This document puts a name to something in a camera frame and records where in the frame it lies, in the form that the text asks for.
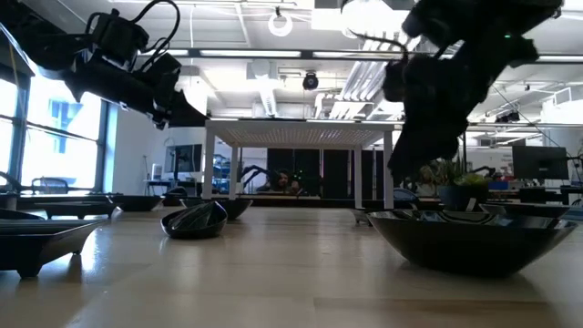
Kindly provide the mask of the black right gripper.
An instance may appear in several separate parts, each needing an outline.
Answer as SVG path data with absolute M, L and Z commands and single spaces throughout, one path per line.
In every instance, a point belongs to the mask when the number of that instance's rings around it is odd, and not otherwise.
M 459 136 L 467 116 L 487 98 L 492 85 L 492 57 L 460 51 L 449 59 L 434 56 L 403 57 L 384 67 L 382 91 L 389 102 L 404 105 L 403 137 L 431 134 L 441 124 Z M 416 174 L 435 159 L 451 159 L 458 139 L 413 142 L 399 139 L 387 163 L 395 182 Z

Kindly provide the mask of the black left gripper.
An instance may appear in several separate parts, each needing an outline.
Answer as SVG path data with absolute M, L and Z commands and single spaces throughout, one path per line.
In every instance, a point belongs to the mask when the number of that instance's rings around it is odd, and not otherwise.
M 145 71 L 128 72 L 102 58 L 78 56 L 63 80 L 75 99 L 90 92 L 149 116 L 158 128 L 200 128 L 208 117 L 195 109 L 175 86 L 181 64 L 163 55 Z

